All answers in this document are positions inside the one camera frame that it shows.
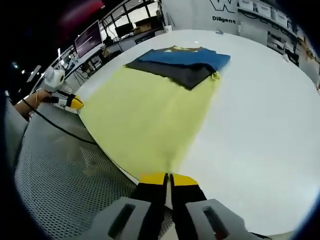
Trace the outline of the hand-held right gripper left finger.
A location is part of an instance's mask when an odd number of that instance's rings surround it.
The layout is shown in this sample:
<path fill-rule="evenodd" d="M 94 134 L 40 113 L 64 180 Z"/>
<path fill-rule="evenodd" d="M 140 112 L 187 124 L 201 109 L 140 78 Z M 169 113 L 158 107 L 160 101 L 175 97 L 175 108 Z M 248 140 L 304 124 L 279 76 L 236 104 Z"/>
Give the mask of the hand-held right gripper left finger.
<path fill-rule="evenodd" d="M 130 197 L 121 197 L 93 219 L 86 240 L 157 240 L 165 215 L 168 174 L 141 176 Z"/>

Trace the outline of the person's left hand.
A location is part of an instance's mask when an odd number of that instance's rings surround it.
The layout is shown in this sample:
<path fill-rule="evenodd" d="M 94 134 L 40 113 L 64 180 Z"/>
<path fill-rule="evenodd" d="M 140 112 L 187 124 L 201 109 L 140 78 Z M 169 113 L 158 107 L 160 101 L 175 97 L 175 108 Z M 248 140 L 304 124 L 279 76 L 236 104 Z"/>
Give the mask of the person's left hand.
<path fill-rule="evenodd" d="M 52 93 L 46 91 L 45 89 L 40 89 L 36 92 L 36 101 L 38 103 L 43 103 L 51 97 L 52 97 Z"/>

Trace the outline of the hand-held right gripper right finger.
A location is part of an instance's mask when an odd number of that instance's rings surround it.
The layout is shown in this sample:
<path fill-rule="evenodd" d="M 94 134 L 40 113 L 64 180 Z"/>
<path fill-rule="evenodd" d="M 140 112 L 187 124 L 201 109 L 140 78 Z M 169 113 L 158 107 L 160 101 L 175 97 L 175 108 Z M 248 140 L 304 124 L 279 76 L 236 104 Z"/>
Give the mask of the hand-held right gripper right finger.
<path fill-rule="evenodd" d="M 175 230 L 180 240 L 259 240 L 244 220 L 216 199 L 207 199 L 191 177 L 170 175 Z"/>

